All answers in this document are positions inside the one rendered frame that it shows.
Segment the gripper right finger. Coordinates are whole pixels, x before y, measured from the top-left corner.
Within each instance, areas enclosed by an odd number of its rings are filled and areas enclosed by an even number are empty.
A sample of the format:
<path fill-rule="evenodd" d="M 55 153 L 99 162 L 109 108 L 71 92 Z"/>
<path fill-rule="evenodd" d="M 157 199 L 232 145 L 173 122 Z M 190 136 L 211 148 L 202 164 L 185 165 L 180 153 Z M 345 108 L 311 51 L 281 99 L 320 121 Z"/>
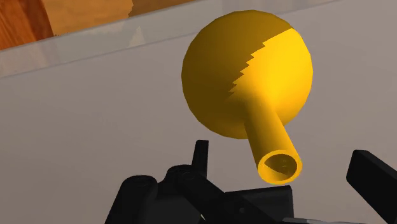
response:
<path fill-rule="evenodd" d="M 387 224 L 397 224 L 397 170 L 367 150 L 354 150 L 346 180 Z"/>

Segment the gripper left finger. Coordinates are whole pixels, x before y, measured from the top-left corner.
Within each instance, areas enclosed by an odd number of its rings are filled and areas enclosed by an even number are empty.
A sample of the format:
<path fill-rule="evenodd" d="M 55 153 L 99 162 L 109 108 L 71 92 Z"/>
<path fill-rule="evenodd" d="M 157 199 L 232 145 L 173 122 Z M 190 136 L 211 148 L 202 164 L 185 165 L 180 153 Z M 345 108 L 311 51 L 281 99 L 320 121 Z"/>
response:
<path fill-rule="evenodd" d="M 207 179 L 209 142 L 195 143 L 190 165 L 171 167 L 158 182 L 125 179 L 104 224 L 248 224 L 247 202 Z"/>

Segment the yellow round long-necked vase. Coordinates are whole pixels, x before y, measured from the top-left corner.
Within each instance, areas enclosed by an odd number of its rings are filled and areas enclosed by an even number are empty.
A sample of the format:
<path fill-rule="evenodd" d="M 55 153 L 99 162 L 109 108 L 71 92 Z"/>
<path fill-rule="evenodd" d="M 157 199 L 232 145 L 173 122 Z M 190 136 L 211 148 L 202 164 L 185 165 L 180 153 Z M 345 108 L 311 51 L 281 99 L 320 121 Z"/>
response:
<path fill-rule="evenodd" d="M 206 25 L 190 43 L 181 70 L 195 118 L 221 136 L 247 139 L 258 174 L 273 185 L 301 173 L 285 125 L 306 103 L 312 78 L 310 52 L 298 31 L 256 10 Z"/>

